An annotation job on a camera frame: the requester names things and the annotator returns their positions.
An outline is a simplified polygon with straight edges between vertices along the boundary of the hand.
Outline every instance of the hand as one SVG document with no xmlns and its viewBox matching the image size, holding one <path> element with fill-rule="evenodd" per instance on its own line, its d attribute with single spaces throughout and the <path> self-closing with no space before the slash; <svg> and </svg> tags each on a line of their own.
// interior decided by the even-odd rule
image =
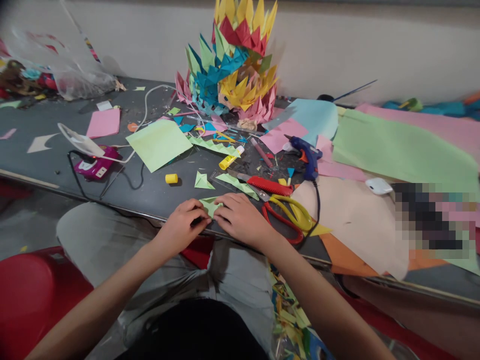
<svg viewBox="0 0 480 360">
<path fill-rule="evenodd" d="M 195 226 L 191 226 L 191 223 L 197 218 L 201 218 L 201 221 Z M 200 201 L 187 200 L 177 206 L 149 244 L 160 248 L 161 251 L 166 250 L 169 256 L 173 257 L 190 245 L 211 222 L 212 219 L 205 212 Z"/>
<path fill-rule="evenodd" d="M 235 239 L 262 252 L 265 247 L 282 236 L 265 220 L 246 195 L 228 193 L 219 196 L 215 204 L 223 203 L 213 218 Z"/>
</svg>

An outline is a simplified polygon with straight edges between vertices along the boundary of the origami sculpture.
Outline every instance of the origami sculpture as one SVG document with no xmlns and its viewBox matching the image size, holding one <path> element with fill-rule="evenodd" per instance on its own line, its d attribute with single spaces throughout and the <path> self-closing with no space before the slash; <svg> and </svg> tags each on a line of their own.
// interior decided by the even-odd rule
<svg viewBox="0 0 480 360">
<path fill-rule="evenodd" d="M 207 115 L 238 112 L 239 118 L 257 124 L 272 117 L 277 95 L 277 67 L 265 56 L 277 14 L 277 2 L 264 13 L 259 0 L 216 0 L 212 48 L 200 34 L 200 56 L 188 45 L 188 73 L 176 73 L 180 101 L 195 105 Z"/>
</svg>

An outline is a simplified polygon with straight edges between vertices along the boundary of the glue stick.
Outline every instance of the glue stick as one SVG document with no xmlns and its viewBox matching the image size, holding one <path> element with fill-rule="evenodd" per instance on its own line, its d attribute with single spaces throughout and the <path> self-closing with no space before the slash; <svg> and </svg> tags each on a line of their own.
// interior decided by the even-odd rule
<svg viewBox="0 0 480 360">
<path fill-rule="evenodd" d="M 245 151 L 245 148 L 242 145 L 240 145 L 235 150 L 238 151 L 238 156 L 240 156 Z M 218 164 L 218 166 L 220 167 L 220 169 L 226 170 L 230 166 L 230 164 L 233 163 L 236 158 L 238 158 L 238 156 L 228 155 Z"/>
</svg>

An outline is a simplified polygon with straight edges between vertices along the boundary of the pink device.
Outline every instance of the pink device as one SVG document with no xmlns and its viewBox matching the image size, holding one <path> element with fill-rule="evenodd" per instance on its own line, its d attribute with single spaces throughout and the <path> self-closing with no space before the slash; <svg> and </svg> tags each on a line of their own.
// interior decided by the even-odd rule
<svg viewBox="0 0 480 360">
<path fill-rule="evenodd" d="M 120 156 L 114 147 L 105 145 L 99 146 L 105 151 L 103 156 L 106 158 L 118 159 Z M 88 181 L 101 180 L 114 161 L 94 156 L 92 156 L 92 158 L 94 158 L 95 161 L 91 164 L 82 160 L 75 165 L 75 172 L 82 174 Z"/>
</svg>

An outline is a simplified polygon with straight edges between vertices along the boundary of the plastic bag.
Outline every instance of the plastic bag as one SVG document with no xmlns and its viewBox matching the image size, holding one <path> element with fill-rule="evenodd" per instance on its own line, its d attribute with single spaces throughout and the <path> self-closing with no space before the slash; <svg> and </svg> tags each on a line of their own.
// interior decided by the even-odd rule
<svg viewBox="0 0 480 360">
<path fill-rule="evenodd" d="M 13 41 L 6 44 L 12 58 L 27 68 L 52 74 L 58 92 L 66 100 L 96 98 L 115 89 L 115 77 L 106 73 L 99 62 L 93 57 L 74 58 L 55 36 L 16 28 L 12 34 Z"/>
</svg>

